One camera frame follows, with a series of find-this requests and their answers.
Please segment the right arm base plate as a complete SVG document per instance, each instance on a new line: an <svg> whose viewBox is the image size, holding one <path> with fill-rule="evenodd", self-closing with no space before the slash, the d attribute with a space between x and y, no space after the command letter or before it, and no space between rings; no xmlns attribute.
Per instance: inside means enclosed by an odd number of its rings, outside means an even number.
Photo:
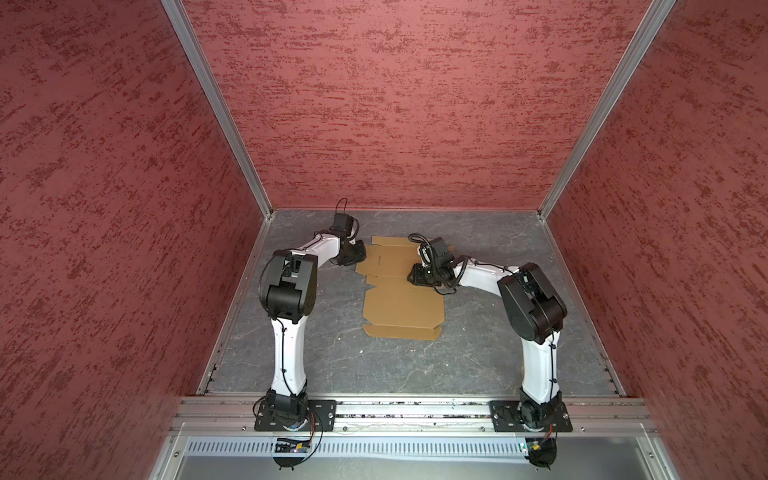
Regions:
<svg viewBox="0 0 768 480"><path fill-rule="evenodd" d="M532 400L495 400L489 402L494 431L513 433L570 433L573 426L563 400L554 398L538 404Z"/></svg>

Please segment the small circuit board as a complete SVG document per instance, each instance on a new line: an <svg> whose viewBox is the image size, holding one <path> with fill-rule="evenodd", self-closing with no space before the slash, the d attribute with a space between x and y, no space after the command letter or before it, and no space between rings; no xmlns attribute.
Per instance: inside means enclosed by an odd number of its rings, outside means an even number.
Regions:
<svg viewBox="0 0 768 480"><path fill-rule="evenodd" d="M278 438L275 443L275 454L308 455L313 449L310 439Z"/></svg>
<svg viewBox="0 0 768 480"><path fill-rule="evenodd" d="M526 455L528 457L541 455L547 451L548 447L548 439L526 439Z"/></svg>

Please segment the left aluminium corner post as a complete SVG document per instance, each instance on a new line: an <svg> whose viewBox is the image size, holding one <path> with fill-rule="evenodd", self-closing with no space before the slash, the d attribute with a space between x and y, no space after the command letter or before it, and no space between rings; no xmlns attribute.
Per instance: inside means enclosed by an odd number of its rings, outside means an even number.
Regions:
<svg viewBox="0 0 768 480"><path fill-rule="evenodd" d="M224 95L215 79L203 48L194 32L183 2L179 0L162 0L161 4L229 144L230 150L259 206L262 216L267 221L270 221L274 215L274 208L259 178Z"/></svg>

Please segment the aluminium front rail frame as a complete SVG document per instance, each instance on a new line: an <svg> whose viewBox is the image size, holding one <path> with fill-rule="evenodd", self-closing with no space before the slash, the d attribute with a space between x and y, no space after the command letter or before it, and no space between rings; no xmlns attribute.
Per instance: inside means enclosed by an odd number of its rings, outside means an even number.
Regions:
<svg viewBox="0 0 768 480"><path fill-rule="evenodd" d="M523 462L536 433L515 417L514 398L474 396L319 395L297 429L267 418L254 396L221 394L182 399L153 479L176 479L186 458L364 457L404 460ZM563 446L569 439L628 440L652 479L678 473L644 400L568 397L555 424L539 433Z"/></svg>

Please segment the right aluminium corner post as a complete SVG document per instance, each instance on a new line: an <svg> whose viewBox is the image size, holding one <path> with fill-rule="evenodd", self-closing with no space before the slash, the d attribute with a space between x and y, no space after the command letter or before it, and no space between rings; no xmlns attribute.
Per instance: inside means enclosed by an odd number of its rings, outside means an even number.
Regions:
<svg viewBox="0 0 768 480"><path fill-rule="evenodd" d="M653 0L650 2L584 129L538 209L537 215L542 223L545 223L554 211L570 180L584 160L675 4L675 0Z"/></svg>

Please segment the brown cardboard box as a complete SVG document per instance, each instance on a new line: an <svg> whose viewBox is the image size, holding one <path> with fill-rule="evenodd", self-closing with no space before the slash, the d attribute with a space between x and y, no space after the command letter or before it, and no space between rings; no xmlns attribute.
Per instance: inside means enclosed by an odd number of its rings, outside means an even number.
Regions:
<svg viewBox="0 0 768 480"><path fill-rule="evenodd" d="M421 262L418 245L404 237L374 236L356 272L366 277L363 318L373 338L435 341L445 322L443 297L411 284L407 276Z"/></svg>

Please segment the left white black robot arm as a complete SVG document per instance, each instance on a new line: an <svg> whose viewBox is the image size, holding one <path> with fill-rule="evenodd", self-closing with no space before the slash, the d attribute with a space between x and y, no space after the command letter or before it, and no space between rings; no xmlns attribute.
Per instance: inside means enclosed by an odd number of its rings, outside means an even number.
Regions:
<svg viewBox="0 0 768 480"><path fill-rule="evenodd" d="M322 231L306 245L273 253L260 277L259 300L273 330L275 354L266 415L296 430L310 417L304 343L318 294L318 271L331 263L356 265L367 257L363 241Z"/></svg>

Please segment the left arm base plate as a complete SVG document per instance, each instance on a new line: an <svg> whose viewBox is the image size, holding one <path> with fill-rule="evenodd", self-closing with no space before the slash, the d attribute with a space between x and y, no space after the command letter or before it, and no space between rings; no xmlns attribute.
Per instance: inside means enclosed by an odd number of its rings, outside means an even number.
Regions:
<svg viewBox="0 0 768 480"><path fill-rule="evenodd" d="M325 433L334 429L338 402L310 399L299 404L294 412L279 410L267 400L252 406L254 430L288 433Z"/></svg>

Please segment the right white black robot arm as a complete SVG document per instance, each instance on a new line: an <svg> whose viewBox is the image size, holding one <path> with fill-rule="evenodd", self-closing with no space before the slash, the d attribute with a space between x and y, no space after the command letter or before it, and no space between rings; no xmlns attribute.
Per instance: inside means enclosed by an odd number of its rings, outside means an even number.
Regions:
<svg viewBox="0 0 768 480"><path fill-rule="evenodd" d="M422 261L412 266L407 281L441 295L464 287L498 296L523 347L519 421L529 431L555 423L555 412L562 404L557 356L567 307L537 264L508 267L469 257L459 262Z"/></svg>

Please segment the aluminium corner post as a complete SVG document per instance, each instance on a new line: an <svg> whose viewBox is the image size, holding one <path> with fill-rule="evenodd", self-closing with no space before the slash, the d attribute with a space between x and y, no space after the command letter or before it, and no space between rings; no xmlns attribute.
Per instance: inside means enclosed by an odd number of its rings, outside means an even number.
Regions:
<svg viewBox="0 0 768 480"><path fill-rule="evenodd" d="M653 0L650 2L584 129L538 209L537 215L542 223L545 223L554 211L570 180L584 160L675 4L675 0Z"/></svg>
<svg viewBox="0 0 768 480"><path fill-rule="evenodd" d="M274 215L274 208L259 178L224 95L215 79L203 48L194 32L183 2L179 0L162 0L161 4L229 144L230 150L259 206L262 216L267 221L270 221Z"/></svg>

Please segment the left small circuit board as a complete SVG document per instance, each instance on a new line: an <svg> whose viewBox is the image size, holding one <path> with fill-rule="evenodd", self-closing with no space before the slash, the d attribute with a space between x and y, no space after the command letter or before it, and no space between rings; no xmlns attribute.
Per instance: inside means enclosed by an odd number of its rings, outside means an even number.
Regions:
<svg viewBox="0 0 768 480"><path fill-rule="evenodd" d="M275 443L275 454L308 455L313 449L310 439L278 438Z"/></svg>

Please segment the right small circuit board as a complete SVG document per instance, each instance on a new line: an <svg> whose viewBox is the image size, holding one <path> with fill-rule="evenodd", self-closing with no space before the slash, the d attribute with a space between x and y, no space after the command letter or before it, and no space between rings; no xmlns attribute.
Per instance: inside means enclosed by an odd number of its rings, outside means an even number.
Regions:
<svg viewBox="0 0 768 480"><path fill-rule="evenodd" d="M547 451L548 447L548 439L526 439L526 455L528 457L541 455Z"/></svg>

